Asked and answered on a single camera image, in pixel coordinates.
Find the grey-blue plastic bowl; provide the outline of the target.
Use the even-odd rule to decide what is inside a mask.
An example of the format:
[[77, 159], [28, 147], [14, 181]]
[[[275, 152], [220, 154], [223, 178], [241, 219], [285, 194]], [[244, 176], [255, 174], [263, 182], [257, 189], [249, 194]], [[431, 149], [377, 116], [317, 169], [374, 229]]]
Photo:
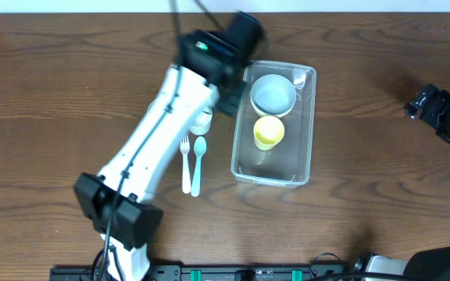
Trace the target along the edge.
[[297, 94], [293, 83], [284, 76], [268, 74], [261, 76], [250, 91], [250, 102], [262, 108], [271, 104], [294, 104]]

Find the yellow plastic bowl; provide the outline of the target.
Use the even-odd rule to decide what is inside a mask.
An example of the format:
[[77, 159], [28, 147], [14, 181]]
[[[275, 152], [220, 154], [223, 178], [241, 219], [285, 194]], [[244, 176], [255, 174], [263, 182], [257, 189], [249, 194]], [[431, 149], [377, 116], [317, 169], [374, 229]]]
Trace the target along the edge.
[[262, 108], [256, 103], [252, 103], [252, 107], [258, 116], [276, 116], [277, 118], [282, 118], [294, 108], [294, 104], [271, 104], [267, 108]]

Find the white plastic cup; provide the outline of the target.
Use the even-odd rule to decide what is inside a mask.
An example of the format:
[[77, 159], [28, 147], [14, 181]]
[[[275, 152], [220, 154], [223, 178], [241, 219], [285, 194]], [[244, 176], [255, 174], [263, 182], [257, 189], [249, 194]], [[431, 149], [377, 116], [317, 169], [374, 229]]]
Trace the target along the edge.
[[190, 127], [190, 132], [195, 136], [203, 136], [208, 133], [213, 119], [212, 113], [213, 111], [211, 108], [205, 108], [201, 111], [194, 124]]

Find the yellow plastic cup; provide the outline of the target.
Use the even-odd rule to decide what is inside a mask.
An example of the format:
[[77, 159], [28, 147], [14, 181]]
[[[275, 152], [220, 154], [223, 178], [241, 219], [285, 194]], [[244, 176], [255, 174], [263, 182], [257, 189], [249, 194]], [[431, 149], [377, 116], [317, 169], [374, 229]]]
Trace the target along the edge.
[[276, 116], [263, 116], [253, 126], [253, 137], [258, 149], [268, 151], [284, 138], [284, 124]]

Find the light blue plastic spoon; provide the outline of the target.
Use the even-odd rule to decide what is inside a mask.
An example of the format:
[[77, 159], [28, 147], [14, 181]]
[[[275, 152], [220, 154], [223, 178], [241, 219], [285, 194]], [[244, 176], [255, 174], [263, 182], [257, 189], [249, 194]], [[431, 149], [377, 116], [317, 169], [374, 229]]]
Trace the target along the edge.
[[195, 171], [193, 180], [191, 183], [191, 195], [197, 197], [201, 191], [201, 178], [202, 178], [202, 157], [206, 153], [207, 143], [203, 136], [199, 136], [195, 140], [194, 153], [196, 157]]

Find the white plastic fork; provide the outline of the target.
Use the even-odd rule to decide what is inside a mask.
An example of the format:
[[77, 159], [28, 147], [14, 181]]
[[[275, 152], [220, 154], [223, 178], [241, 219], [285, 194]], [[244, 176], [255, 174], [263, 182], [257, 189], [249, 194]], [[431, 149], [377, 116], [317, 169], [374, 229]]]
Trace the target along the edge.
[[183, 135], [180, 142], [180, 153], [182, 154], [182, 191], [184, 194], [191, 192], [191, 178], [188, 162], [188, 153], [190, 151], [190, 141], [187, 134]]

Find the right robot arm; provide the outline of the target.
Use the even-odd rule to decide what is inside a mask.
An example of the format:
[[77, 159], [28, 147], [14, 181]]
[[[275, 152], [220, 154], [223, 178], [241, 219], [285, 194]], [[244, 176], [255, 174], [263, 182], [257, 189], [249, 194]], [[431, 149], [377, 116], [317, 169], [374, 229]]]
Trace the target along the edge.
[[[450, 93], [428, 84], [405, 106], [405, 114], [435, 129], [450, 145]], [[370, 253], [358, 257], [352, 272], [358, 280], [450, 280], [450, 246], [414, 254], [408, 261]]]

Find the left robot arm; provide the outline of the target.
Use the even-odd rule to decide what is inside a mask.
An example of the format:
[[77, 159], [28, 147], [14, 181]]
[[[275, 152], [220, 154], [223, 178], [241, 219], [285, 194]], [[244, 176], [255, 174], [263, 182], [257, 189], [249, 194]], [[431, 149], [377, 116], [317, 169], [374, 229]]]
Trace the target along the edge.
[[199, 114], [237, 112], [245, 87], [241, 75], [262, 37], [243, 30], [184, 35], [176, 62], [127, 142], [98, 173], [79, 175], [73, 187], [77, 200], [104, 240], [96, 280], [145, 278], [147, 244], [163, 218], [151, 203], [159, 181]]

